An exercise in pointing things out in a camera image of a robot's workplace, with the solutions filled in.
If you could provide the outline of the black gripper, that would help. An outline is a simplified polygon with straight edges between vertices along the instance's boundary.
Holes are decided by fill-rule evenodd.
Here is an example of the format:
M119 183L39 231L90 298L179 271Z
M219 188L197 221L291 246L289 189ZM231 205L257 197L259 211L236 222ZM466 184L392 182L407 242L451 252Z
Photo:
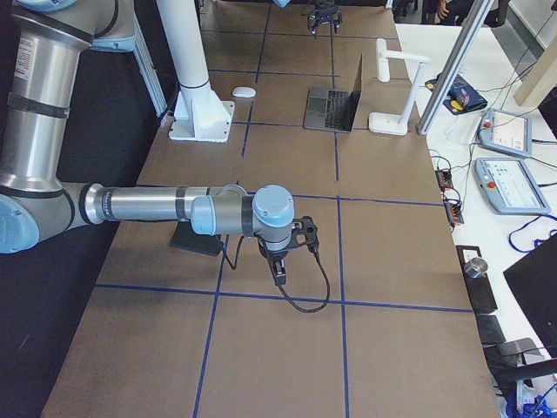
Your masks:
M337 34L343 22L342 13L337 12L338 5L333 0L315 0L314 3L314 11L307 16L307 27L310 33L316 37L319 21L330 19L333 32Z
M261 238L258 238L258 249L260 254L272 264L284 264L284 258L289 252L288 249L272 251L268 246L268 242Z

